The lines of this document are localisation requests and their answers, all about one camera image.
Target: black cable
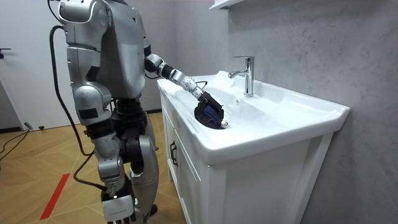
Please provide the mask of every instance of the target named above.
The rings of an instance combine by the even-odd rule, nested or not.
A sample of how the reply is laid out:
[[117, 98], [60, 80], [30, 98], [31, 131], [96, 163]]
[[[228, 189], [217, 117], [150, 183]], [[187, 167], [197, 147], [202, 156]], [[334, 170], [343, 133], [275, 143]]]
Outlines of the black cable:
[[10, 151], [8, 151], [4, 156], [2, 156], [2, 158], [0, 158], [0, 161], [2, 161], [8, 154], [10, 154], [10, 152], [12, 152], [26, 138], [28, 132], [29, 132], [29, 130], [27, 130], [26, 132], [24, 132], [18, 136], [13, 137], [12, 139], [10, 139], [6, 143], [4, 143], [4, 145], [2, 145], [2, 151], [0, 152], [0, 154], [6, 150], [6, 146], [9, 142], [11, 142], [12, 140], [14, 140], [20, 136], [24, 136], [24, 137], [22, 137], [21, 140], [19, 140], [19, 142], [12, 149], [10, 149]]
[[55, 26], [51, 29], [50, 31], [50, 51], [51, 51], [51, 63], [52, 63], [52, 71], [53, 71], [53, 77], [54, 77], [54, 87], [55, 87], [55, 93], [57, 94], [57, 98], [58, 101], [60, 102], [62, 109], [64, 110], [65, 114], [67, 115], [69, 122], [75, 132], [76, 135], [76, 139], [79, 143], [79, 148], [80, 148], [80, 152], [84, 155], [87, 156], [86, 160], [81, 164], [81, 166], [76, 170], [76, 172], [73, 174], [73, 178], [75, 179], [75, 181], [81, 183], [81, 184], [87, 184], [93, 187], [96, 187], [100, 190], [106, 190], [107, 188], [105, 186], [102, 186], [100, 184], [95, 184], [95, 183], [91, 183], [89, 181], [85, 181], [85, 180], [81, 180], [77, 177], [77, 174], [79, 173], [79, 171], [86, 165], [86, 163], [88, 162], [88, 160], [90, 160], [90, 158], [93, 156], [94, 151], [90, 154], [87, 154], [84, 152], [83, 150], [83, 145], [81, 144], [81, 139], [79, 136], [79, 133], [76, 129], [75, 123], [72, 120], [72, 117], [70, 116], [70, 113], [68, 111], [68, 108], [65, 106], [61, 94], [60, 94], [60, 90], [58, 87], [58, 75], [57, 75], [57, 61], [55, 60], [55, 51], [54, 51], [54, 33], [57, 29], [63, 29], [62, 26]]
[[75, 132], [77, 141], [79, 143], [79, 148], [80, 148], [80, 152], [84, 155], [84, 156], [89, 156], [90, 154], [85, 153], [83, 150], [83, 145], [81, 144], [81, 139], [79, 136], [79, 133], [76, 129], [75, 123], [73, 122], [72, 117], [70, 116], [70, 113], [68, 111], [68, 108], [65, 106], [62, 98], [61, 98], [61, 94], [60, 94], [60, 90], [58, 87], [58, 74], [57, 74], [57, 62], [55, 60], [55, 51], [54, 51], [54, 33], [57, 29], [62, 29], [62, 26], [55, 26], [51, 29], [50, 32], [50, 50], [51, 50], [51, 63], [52, 63], [52, 72], [53, 72], [53, 78], [54, 78], [54, 87], [55, 87], [55, 94], [57, 94], [57, 98], [58, 101], [60, 102], [62, 109], [64, 110], [65, 114], [67, 114], [67, 117], [69, 119], [69, 122], [73, 128], [73, 131]]
[[55, 13], [53, 12], [51, 6], [50, 6], [50, 1], [54, 1], [54, 0], [47, 0], [47, 5], [49, 6], [49, 9], [52, 13], [52, 15], [56, 18], [56, 20], [58, 20], [59, 23], [61, 23], [61, 20], [55, 15]]
[[199, 82], [195, 82], [196, 84], [198, 84], [198, 83], [204, 83], [205, 85], [202, 87], [202, 88], [204, 88], [204, 87], [206, 87], [207, 86], [207, 81], [199, 81]]
[[79, 178], [77, 177], [77, 174], [78, 174], [78, 173], [81, 171], [81, 169], [86, 165], [86, 163], [91, 159], [91, 157], [93, 156], [93, 154], [94, 154], [94, 151], [93, 151], [92, 153], [90, 153], [90, 154], [88, 155], [88, 157], [86, 158], [86, 160], [80, 165], [80, 167], [77, 168], [76, 172], [73, 174], [73, 178], [75, 179], [75, 181], [77, 181], [77, 182], [79, 182], [79, 183], [81, 183], [81, 184], [87, 184], [87, 185], [96, 187], [96, 188], [98, 188], [98, 189], [100, 189], [100, 190], [106, 191], [108, 188], [105, 187], [105, 186], [102, 186], [101, 184], [91, 183], [91, 182], [89, 182], [89, 181], [81, 180], [81, 179], [79, 179]]
[[149, 79], [158, 79], [158, 78], [162, 78], [161, 76], [158, 77], [149, 77], [146, 73], [145, 73], [145, 77], [149, 78]]

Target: parquet floor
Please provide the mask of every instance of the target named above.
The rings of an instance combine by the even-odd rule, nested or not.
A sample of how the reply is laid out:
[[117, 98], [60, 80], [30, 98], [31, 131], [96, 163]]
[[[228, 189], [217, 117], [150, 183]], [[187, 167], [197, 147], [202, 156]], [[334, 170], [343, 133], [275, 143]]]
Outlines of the parquet floor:
[[[150, 114], [156, 136], [160, 177], [155, 203], [159, 211], [153, 224], [180, 224], [185, 218], [173, 182], [169, 182], [162, 114]], [[93, 150], [90, 139], [77, 126], [86, 152]], [[3, 145], [18, 133], [0, 134]], [[13, 141], [6, 152], [17, 142]], [[80, 154], [71, 127], [46, 129], [28, 134], [23, 142], [1, 161], [0, 223], [3, 224], [91, 224], [106, 223], [102, 215], [100, 191], [73, 180], [73, 173], [85, 158]], [[70, 173], [50, 218], [40, 220], [63, 174]], [[100, 183], [96, 159], [79, 173], [81, 179]]]

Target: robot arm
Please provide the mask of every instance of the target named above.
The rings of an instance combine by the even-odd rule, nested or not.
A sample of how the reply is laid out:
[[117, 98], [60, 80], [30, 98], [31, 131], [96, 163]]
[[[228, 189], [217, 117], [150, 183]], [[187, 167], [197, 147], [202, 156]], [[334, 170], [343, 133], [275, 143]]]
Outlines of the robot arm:
[[200, 103], [212, 107], [220, 117], [220, 120], [224, 118], [224, 110], [221, 105], [211, 97], [211, 95], [203, 91], [192, 77], [186, 76], [180, 70], [177, 70], [160, 58], [158, 55], [153, 54], [149, 40], [146, 36], [144, 25], [142, 23], [141, 16], [137, 13], [137, 19], [142, 26], [144, 33], [144, 55], [145, 55], [145, 70], [148, 72], [156, 73], [158, 76], [162, 76], [171, 82], [179, 85], [184, 90], [189, 91]]

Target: white shelf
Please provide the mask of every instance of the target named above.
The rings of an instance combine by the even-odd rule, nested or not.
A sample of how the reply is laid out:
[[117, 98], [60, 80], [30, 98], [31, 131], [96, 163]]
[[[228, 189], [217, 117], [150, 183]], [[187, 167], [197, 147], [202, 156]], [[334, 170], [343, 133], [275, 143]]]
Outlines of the white shelf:
[[209, 9], [229, 9], [230, 6], [244, 0], [215, 0], [214, 5]]

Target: chrome faucet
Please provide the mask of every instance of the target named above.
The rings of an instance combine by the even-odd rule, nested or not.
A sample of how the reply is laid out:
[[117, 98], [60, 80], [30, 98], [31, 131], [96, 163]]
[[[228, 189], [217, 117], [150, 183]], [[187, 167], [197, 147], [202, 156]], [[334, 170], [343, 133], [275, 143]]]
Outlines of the chrome faucet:
[[236, 72], [229, 72], [228, 77], [234, 78], [237, 75], [245, 76], [244, 82], [244, 96], [252, 97], [254, 88], [254, 56], [239, 56], [234, 58], [244, 58], [245, 69]]

